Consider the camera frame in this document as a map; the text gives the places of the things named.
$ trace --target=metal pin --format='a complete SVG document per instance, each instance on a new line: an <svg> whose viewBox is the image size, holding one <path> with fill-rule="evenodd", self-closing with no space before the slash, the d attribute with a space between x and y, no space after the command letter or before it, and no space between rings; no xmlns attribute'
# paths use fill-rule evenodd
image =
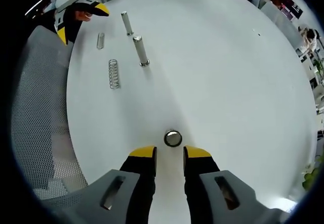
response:
<svg viewBox="0 0 324 224"><path fill-rule="evenodd" d="M146 67L150 64L150 60L146 57L146 52L144 49L143 39L141 35L136 35L133 37L133 42L138 54L138 57L140 58L140 65L142 67Z"/></svg>
<svg viewBox="0 0 324 224"><path fill-rule="evenodd" d="M123 22L124 22L124 25L125 25L125 28L126 28L127 35L134 34L134 32L132 30L132 27L131 27L130 20L128 18L127 12L126 11L122 12L121 17L123 19Z"/></svg>
<svg viewBox="0 0 324 224"><path fill-rule="evenodd" d="M105 43L105 33L101 32L101 33L98 34L97 48L99 50L103 49L104 43Z"/></svg>

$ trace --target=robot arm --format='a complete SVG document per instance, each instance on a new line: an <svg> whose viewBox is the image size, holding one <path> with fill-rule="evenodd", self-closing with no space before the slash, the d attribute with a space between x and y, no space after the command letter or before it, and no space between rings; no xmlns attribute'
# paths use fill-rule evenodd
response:
<svg viewBox="0 0 324 224"><path fill-rule="evenodd" d="M51 0L54 4L55 12L55 29L58 36L67 45L69 37L66 32L66 21L71 19L67 15L66 9L71 8L74 11L86 11L98 16L109 16L109 11L103 3L96 0Z"/></svg>

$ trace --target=gray mesh chair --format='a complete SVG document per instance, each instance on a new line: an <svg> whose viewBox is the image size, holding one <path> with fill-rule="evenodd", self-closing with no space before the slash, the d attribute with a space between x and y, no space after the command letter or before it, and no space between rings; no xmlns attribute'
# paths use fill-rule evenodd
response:
<svg viewBox="0 0 324 224"><path fill-rule="evenodd" d="M87 186L72 147L66 81L73 43L64 45L42 26L30 35L19 65L11 112L16 160L36 196L51 208L78 200Z"/></svg>

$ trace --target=desk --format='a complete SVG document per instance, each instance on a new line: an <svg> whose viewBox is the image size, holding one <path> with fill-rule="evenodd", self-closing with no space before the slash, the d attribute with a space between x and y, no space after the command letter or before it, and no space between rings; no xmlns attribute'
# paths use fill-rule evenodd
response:
<svg viewBox="0 0 324 224"><path fill-rule="evenodd" d="M135 148L157 146L149 223L190 223L183 148L209 151L267 206L286 197L316 144L309 81L285 36L244 0L112 0L84 22L72 51L67 116L81 170L92 183ZM120 16L127 11L151 64L139 65ZM96 47L105 32L102 50ZM121 88L109 88L108 61ZM163 142L182 133L180 147Z"/></svg>

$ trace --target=person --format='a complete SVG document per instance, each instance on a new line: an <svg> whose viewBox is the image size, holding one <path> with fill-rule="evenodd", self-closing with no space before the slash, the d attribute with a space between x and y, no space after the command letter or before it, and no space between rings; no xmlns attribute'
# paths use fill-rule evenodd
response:
<svg viewBox="0 0 324 224"><path fill-rule="evenodd" d="M281 9L282 2L281 0L270 0L278 9Z"/></svg>
<svg viewBox="0 0 324 224"><path fill-rule="evenodd" d="M272 2L278 9L282 8L281 0L260 0L259 9L261 9L267 2Z"/></svg>
<svg viewBox="0 0 324 224"><path fill-rule="evenodd" d="M308 52L313 53L317 47L318 31L306 26L299 26L298 31L303 38L303 44L296 50L298 56L303 57Z"/></svg>

